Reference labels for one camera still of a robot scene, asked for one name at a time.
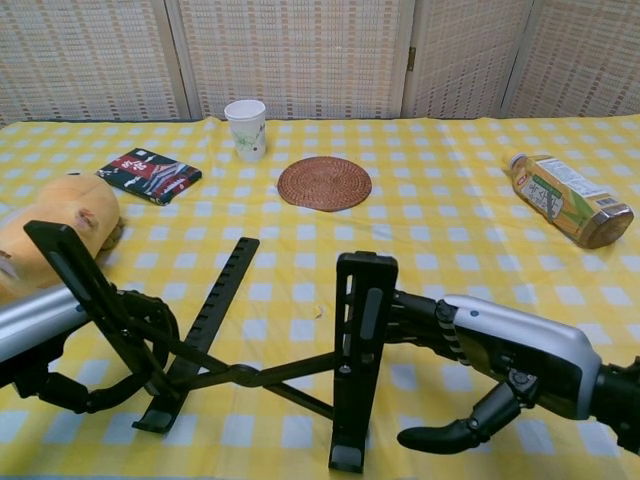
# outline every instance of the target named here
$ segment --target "plush toy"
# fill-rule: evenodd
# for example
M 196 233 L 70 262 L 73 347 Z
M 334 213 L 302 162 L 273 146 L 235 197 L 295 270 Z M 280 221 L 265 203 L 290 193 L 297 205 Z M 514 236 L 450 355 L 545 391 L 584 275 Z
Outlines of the plush toy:
M 94 257 L 122 233 L 118 200 L 103 179 L 71 174 L 49 182 L 0 227 L 0 305 L 60 282 L 23 229 L 30 220 L 70 225 Z

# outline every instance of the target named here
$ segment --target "round rattan coaster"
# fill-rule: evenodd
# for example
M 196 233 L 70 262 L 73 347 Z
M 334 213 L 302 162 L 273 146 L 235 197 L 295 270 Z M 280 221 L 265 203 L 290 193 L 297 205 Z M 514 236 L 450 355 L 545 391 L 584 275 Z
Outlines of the round rattan coaster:
M 310 157 L 289 165 L 282 172 L 278 192 L 292 205 L 336 212 L 364 201 L 371 193 L 371 178 L 348 160 Z

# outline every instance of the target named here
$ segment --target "paper cup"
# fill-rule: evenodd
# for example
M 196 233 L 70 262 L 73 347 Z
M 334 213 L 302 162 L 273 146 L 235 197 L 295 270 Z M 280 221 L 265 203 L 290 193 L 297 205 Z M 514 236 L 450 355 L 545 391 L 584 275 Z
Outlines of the paper cup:
M 243 160 L 255 162 L 266 151 L 264 139 L 267 108 L 259 100 L 238 100 L 224 109 L 236 152 Z

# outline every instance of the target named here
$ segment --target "table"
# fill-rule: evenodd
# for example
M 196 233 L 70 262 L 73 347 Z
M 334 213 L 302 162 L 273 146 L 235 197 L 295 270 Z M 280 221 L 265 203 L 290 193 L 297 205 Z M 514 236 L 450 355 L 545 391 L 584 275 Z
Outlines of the table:
M 226 123 L 16 123 L 0 130 L 0 215 L 27 205 L 57 175 L 92 172 L 142 147 L 204 177 L 165 207 L 118 192 L 126 229 L 98 258 L 120 288 L 162 297 L 186 333 L 238 237 L 261 246 L 211 349 L 267 367 L 331 350 L 335 262 L 372 250 L 399 262 L 398 288 L 439 298 L 471 294 L 583 329 L 605 363 L 640 353 L 640 222 L 614 245 L 583 250 L 513 193 L 507 145 L 551 153 L 635 211 L 640 116 L 565 119 L 268 121 L 268 152 L 248 164 Z M 311 155 L 364 167 L 373 191 L 338 213 L 280 200 L 282 170 Z M 91 388 L 125 367 L 90 325 L 54 368 Z M 330 373 L 292 382 L 331 402 Z M 457 456 L 400 447 L 413 425 L 470 412 L 493 382 L 411 345 L 385 347 L 363 478 L 638 478 L 640 459 L 608 427 L 524 412 L 490 443 Z M 263 390 L 193 392 L 166 437 L 130 428 L 143 392 L 112 410 L 75 415 L 0 391 L 0 474 L 26 476 L 346 478 L 327 468 L 331 424 Z

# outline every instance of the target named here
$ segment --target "book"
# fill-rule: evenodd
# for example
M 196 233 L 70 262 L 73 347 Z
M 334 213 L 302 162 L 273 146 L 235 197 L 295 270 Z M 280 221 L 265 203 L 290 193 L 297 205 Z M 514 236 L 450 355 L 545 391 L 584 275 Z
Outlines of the book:
M 169 204 L 202 178 L 197 168 L 144 148 L 134 148 L 96 174 L 110 185 L 158 205 Z

